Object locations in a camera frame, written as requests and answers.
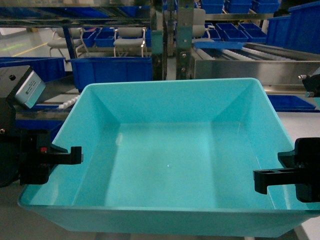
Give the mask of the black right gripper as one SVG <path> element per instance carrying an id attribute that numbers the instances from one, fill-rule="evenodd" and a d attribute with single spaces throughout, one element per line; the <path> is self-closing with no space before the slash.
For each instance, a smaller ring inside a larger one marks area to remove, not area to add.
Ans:
<path id="1" fill-rule="evenodd" d="M 294 149 L 277 154 L 284 169 L 253 171 L 254 190 L 266 195 L 269 186 L 295 185 L 296 198 L 303 203 L 320 201 L 320 138 L 301 137 Z"/>

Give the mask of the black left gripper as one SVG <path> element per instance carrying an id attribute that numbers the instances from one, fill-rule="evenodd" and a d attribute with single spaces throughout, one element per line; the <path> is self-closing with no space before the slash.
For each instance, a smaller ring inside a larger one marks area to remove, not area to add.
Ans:
<path id="1" fill-rule="evenodd" d="M 51 132 L 43 125 L 21 128 L 16 125 L 15 100 L 17 84 L 26 69 L 9 66 L 0 69 L 0 186 L 7 187 L 15 181 L 21 185 L 42 185 L 48 182 L 51 167 L 78 165 L 83 162 L 81 146 L 70 151 L 51 144 Z M 48 163 L 44 155 L 48 153 Z"/>

